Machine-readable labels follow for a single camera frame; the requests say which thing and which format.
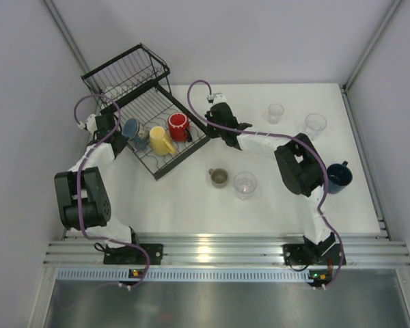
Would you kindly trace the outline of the blue ceramic jug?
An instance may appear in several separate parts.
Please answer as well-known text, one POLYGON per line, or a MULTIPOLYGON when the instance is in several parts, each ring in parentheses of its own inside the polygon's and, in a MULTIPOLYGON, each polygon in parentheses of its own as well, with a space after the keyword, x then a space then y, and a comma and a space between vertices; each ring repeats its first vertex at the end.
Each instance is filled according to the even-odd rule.
POLYGON ((122 128, 122 135, 133 142, 137 150, 145 150, 148 145, 150 129, 139 122, 138 119, 128 119, 122 128))

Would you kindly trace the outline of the red mug black handle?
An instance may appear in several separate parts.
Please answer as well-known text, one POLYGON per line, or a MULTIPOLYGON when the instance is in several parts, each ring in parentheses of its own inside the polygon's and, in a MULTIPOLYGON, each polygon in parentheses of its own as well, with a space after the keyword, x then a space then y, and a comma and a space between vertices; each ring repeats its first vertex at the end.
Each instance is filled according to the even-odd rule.
POLYGON ((167 119, 170 137, 177 142, 192 142, 189 119, 186 114, 177 112, 167 119))

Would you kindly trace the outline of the black wire dish rack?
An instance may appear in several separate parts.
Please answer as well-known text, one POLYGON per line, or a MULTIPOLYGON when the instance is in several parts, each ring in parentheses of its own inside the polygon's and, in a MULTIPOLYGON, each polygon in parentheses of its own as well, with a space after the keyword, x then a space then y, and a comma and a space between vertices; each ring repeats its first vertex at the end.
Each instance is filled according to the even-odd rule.
POLYGON ((170 115, 187 115, 191 141, 175 141, 175 154, 159 156, 150 145, 137 146, 132 141, 128 145, 155 180, 210 141, 205 125, 174 97, 169 74, 169 66, 161 57, 138 44, 81 77, 91 93, 105 94, 119 105, 122 128, 132 118, 148 129, 168 128, 170 115))

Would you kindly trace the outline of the yellow mug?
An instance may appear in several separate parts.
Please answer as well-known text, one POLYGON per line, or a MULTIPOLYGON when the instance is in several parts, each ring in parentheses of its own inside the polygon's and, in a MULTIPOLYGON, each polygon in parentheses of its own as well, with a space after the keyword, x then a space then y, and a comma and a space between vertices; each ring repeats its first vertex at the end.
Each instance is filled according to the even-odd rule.
POLYGON ((168 132, 162 126, 155 126, 150 129, 149 142, 151 148, 158 156, 175 155, 176 153, 168 132))

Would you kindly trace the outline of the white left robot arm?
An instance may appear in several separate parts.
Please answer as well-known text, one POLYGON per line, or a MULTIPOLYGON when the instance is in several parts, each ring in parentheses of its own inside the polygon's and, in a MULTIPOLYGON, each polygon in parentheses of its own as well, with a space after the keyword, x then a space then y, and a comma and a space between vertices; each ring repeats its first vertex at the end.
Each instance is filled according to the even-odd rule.
POLYGON ((103 240, 94 243, 94 248, 104 254, 104 264, 145 264, 149 258, 151 265, 160 265, 163 245, 140 243, 137 233, 112 214, 103 173, 126 147, 128 139, 118 128, 100 146, 97 143, 118 121, 114 114, 92 114, 83 125, 93 140, 76 165, 54 177, 59 218, 66 229, 84 228, 88 236, 103 240))

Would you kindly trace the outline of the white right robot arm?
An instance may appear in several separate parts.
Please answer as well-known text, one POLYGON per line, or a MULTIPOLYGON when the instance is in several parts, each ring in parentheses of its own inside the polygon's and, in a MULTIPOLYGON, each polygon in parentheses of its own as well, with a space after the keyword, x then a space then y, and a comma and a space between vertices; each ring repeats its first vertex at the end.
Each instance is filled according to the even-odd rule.
POLYGON ((310 138, 299 133, 285 134, 253 131, 249 123, 239 122, 226 99, 217 95, 208 98, 211 104, 205 114, 207 135, 220 138, 238 150, 276 160, 284 186, 294 195, 306 198, 308 214, 302 220, 303 242, 287 244, 286 264, 308 267, 314 264, 333 266, 331 255, 336 253, 340 269, 345 264, 341 236, 325 217, 323 204, 329 182, 327 168, 310 138))

